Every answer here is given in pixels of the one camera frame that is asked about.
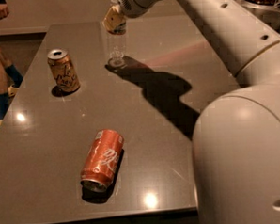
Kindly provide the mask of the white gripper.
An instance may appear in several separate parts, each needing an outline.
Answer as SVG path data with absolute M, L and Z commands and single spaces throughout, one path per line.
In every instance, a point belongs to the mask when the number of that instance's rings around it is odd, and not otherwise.
M 112 5 L 103 20 L 104 28 L 115 35 L 126 32 L 126 18 L 136 18 L 145 14 L 157 0 L 118 0 L 119 5 Z

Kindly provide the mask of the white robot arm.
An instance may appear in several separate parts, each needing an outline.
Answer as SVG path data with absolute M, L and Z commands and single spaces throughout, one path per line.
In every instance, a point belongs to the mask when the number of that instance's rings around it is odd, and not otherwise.
M 116 33 L 162 0 L 112 0 Z M 233 0 L 177 0 L 241 85 L 193 133 L 199 224 L 280 224 L 280 34 Z

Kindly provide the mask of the person's hand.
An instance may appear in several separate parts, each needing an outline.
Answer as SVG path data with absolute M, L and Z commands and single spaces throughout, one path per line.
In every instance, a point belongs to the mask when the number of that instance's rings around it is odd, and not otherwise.
M 5 3 L 0 4 L 0 21 L 7 18 L 9 15 L 8 5 Z

